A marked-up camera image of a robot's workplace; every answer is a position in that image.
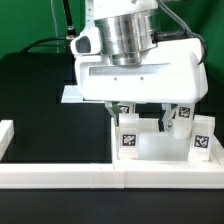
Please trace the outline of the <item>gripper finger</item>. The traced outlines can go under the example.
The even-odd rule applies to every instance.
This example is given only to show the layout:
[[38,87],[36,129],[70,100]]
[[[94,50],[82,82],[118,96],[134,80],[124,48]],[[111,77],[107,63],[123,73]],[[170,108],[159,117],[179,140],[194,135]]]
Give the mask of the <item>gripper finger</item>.
[[118,125],[119,124],[119,114],[121,113],[118,103],[106,101],[105,108],[107,109],[107,111],[109,112],[111,117],[113,118],[114,124]]
[[161,114],[158,120],[159,131],[169,131],[172,126],[172,119],[176,113],[177,104],[162,104]]

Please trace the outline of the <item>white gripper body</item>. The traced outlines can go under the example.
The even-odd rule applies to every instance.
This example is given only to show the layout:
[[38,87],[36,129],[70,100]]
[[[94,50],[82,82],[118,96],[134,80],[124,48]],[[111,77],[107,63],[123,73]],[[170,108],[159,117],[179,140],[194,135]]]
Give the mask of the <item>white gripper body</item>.
[[145,52],[139,65],[114,66],[105,55],[81,56],[76,79],[90,101],[194,104],[208,91],[201,57],[196,38],[164,41]]

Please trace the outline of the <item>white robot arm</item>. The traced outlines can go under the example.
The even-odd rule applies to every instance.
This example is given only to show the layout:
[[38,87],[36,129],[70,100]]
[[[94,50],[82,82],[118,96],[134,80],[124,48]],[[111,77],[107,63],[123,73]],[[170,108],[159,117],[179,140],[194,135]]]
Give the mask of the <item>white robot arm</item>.
[[86,25],[71,42],[84,99],[160,103],[160,126],[174,108],[208,91],[202,37],[162,0],[85,0]]

